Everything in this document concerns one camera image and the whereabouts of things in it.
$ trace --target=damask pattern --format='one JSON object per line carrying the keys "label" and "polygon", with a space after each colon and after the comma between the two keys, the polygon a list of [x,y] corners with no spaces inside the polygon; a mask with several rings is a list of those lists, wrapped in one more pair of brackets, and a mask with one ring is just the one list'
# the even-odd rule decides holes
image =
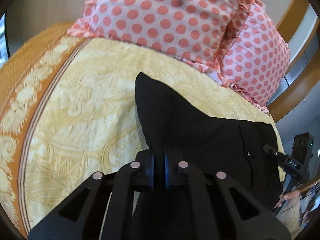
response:
{"label": "damask pattern", "polygon": [[274,126],[232,90],[187,69],[166,55],[113,40],[93,39],[79,52],[48,98],[31,140],[25,177],[31,228],[92,173],[117,171],[147,148],[134,99],[140,71],[210,116]]}
{"label": "damask pattern", "polygon": [[[17,227],[16,214],[26,215],[20,231],[28,233],[95,171],[117,171],[147,148],[134,99],[141,71],[209,116],[275,128],[270,116],[183,62],[102,38],[65,56],[81,42],[63,38],[47,50],[17,85],[0,122],[0,202]],[[59,75],[56,84],[52,75]],[[23,149],[28,149],[25,156]],[[10,171],[10,163],[24,165]],[[15,183],[19,189],[12,187]]]}
{"label": "damask pattern", "polygon": [[19,180],[17,172],[13,173],[9,166],[17,155],[19,160],[24,136],[22,129],[30,117],[31,108],[38,100],[38,93],[46,88],[42,87],[42,82],[52,74],[62,56],[80,40],[82,39],[63,37],[53,49],[48,49],[26,75],[22,76],[20,83],[8,97],[10,100],[7,107],[4,107],[5,111],[0,113],[0,203],[18,229],[21,228],[16,209],[18,192],[13,189],[13,186],[16,188]]}

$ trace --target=pink polka dot pillow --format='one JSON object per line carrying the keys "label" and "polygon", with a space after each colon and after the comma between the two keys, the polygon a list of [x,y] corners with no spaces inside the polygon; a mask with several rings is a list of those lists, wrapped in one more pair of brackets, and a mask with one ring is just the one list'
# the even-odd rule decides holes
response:
{"label": "pink polka dot pillow", "polygon": [[69,35],[115,37],[210,64],[242,0],[90,0]]}
{"label": "pink polka dot pillow", "polygon": [[[252,1],[244,25],[233,20],[228,26],[228,38],[221,43],[216,69],[225,87],[240,92],[268,112],[266,102],[289,67],[290,50],[265,13],[265,6],[259,4]],[[239,10],[237,14],[243,14],[242,18],[245,13]]]}

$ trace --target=window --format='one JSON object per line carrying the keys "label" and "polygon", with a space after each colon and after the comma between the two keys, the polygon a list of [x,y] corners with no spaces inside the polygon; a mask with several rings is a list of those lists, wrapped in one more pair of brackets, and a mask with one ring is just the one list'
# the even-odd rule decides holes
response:
{"label": "window", "polygon": [[4,17],[5,15],[3,15],[0,20],[0,68],[3,63],[8,60],[8,51],[4,31]]}

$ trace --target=human hand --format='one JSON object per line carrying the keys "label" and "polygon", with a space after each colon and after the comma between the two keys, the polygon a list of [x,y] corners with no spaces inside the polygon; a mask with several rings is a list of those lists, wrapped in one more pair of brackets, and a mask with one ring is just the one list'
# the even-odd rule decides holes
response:
{"label": "human hand", "polygon": [[279,202],[276,204],[276,206],[274,208],[277,207],[281,207],[284,201],[289,200],[288,206],[292,207],[295,204],[297,204],[298,200],[299,200],[299,196],[300,196],[300,191],[298,190],[294,190],[292,192],[289,192],[287,194],[281,194],[280,195],[280,200]]}

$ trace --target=black cloth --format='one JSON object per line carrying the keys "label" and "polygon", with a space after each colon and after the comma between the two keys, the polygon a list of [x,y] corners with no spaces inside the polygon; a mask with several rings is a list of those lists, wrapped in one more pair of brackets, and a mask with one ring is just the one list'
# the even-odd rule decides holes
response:
{"label": "black cloth", "polygon": [[[143,134],[153,150],[169,141],[171,149],[181,151],[185,161],[203,172],[224,171],[269,210],[276,205],[283,189],[278,163],[263,152],[265,144],[278,148],[271,125],[209,117],[173,89],[143,73],[136,78],[135,98]],[[175,220],[172,228],[177,228],[177,223],[188,220],[188,212],[174,210],[172,204],[179,203],[179,199],[180,203],[186,203],[180,194],[140,195],[134,216],[139,217],[140,224],[145,223],[144,227],[156,224],[160,233],[170,224],[165,212],[160,214],[161,210],[171,210],[169,217]],[[143,204],[148,208],[141,214]],[[181,231],[177,236],[182,239]],[[161,239],[157,234],[152,237]]]}

